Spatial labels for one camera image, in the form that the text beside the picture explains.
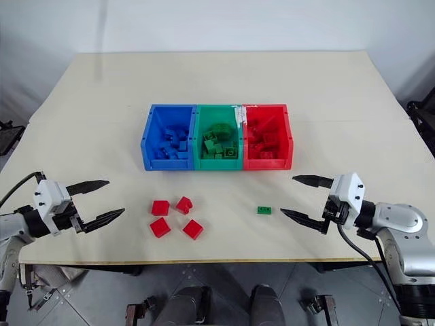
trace plastic bin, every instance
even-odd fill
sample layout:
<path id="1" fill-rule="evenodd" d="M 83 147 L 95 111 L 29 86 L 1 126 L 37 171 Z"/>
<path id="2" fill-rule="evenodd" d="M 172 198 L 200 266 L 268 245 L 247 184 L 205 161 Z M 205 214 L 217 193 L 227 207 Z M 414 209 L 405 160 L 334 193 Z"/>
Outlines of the plastic bin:
<path id="1" fill-rule="evenodd" d="M 141 149 L 146 170 L 193 170 L 196 105 L 152 105 Z"/>
<path id="2" fill-rule="evenodd" d="M 195 170 L 241 170 L 243 167 L 243 129 L 239 117 L 241 105 L 198 105 L 193 137 L 193 155 Z M 215 132 L 210 136 L 212 142 L 205 145 L 204 134 Z M 212 154 L 207 148 L 215 149 Z"/>
<path id="3" fill-rule="evenodd" d="M 293 137 L 287 105 L 243 105 L 243 170 L 289 170 Z"/>

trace gray floor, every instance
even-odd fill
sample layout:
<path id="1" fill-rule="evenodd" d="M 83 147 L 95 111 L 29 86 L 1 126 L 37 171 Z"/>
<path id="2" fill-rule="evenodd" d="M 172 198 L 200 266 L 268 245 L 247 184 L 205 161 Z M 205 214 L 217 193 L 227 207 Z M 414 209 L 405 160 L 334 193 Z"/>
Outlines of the gray floor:
<path id="1" fill-rule="evenodd" d="M 38 312 L 27 311 L 17 285 L 9 306 L 10 325 L 124 325 L 127 304 L 154 295 L 162 306 L 178 289 L 207 285 L 213 289 L 212 320 L 219 325 L 248 325 L 249 296 L 257 284 L 278 294 L 287 325 L 326 325 L 323 314 L 306 313 L 299 301 L 332 294 L 340 325 L 399 325 L 398 313 L 375 271 L 368 266 L 317 272 L 309 264 L 179 264 L 146 266 L 139 276 L 89 271 L 60 288 Z M 151 325 L 151 314 L 138 325 Z"/>

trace blue block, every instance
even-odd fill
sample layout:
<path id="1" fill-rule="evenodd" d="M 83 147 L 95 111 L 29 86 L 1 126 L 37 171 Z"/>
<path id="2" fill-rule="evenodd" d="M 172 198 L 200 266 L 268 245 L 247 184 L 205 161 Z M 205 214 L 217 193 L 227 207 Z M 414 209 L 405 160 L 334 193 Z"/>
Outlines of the blue block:
<path id="1" fill-rule="evenodd" d="M 179 151 L 177 156 L 180 160 L 187 160 L 189 157 L 189 154 L 185 151 Z"/>
<path id="2" fill-rule="evenodd" d="M 195 118 L 196 105 L 151 106 L 141 140 L 143 165 L 146 170 L 194 169 L 192 138 Z M 182 133 L 186 141 L 180 141 Z M 177 140 L 178 146 L 182 142 L 186 144 L 183 145 L 183 148 L 187 147 L 186 151 L 174 149 Z"/>
<path id="3" fill-rule="evenodd" d="M 188 142 L 187 141 L 180 141 L 178 151 L 188 151 Z"/>

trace green bin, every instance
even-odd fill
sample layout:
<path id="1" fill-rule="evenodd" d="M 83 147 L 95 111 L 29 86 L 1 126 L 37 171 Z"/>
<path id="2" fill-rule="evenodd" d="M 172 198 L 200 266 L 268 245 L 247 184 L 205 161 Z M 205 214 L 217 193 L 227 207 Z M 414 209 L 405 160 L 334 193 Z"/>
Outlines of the green bin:
<path id="1" fill-rule="evenodd" d="M 196 123 L 193 134 L 195 170 L 243 169 L 243 129 L 241 122 L 241 105 L 198 105 L 196 108 Z M 203 151 L 206 151 L 203 134 L 213 130 L 213 128 L 225 127 L 227 125 L 230 126 L 232 130 L 230 138 L 224 140 L 220 139 L 219 144 L 221 144 L 223 148 L 236 147 L 237 158 L 203 158 Z"/>

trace table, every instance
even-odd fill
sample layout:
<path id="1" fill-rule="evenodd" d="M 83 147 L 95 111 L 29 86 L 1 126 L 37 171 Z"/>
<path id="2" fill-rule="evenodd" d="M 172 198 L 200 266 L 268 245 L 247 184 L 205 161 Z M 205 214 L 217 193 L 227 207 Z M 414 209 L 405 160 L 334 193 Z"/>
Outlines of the table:
<path id="1" fill-rule="evenodd" d="M 140 139 L 152 103 L 287 103 L 295 141 L 292 170 L 145 172 Z M 25 247 L 24 263 L 152 264 L 181 261 L 351 261 L 339 237 L 304 228 L 279 212 L 319 219 L 328 190 L 293 175 L 356 171 L 366 199 L 405 202 L 431 221 L 435 161 L 365 52 L 195 52 L 78 54 L 31 118 L 0 173 L 0 194 L 29 172 L 72 184 L 110 184 L 74 203 L 86 221 L 125 207 L 90 234 L 64 231 Z M 31 203 L 35 183 L 1 212 Z M 189 215 L 171 210 L 171 233 L 154 238 L 154 199 L 192 199 Z M 270 216 L 257 206 L 271 206 Z M 200 222 L 193 241 L 182 228 Z M 348 232 L 377 257 L 374 244 Z M 429 234 L 435 240 L 435 226 Z"/>

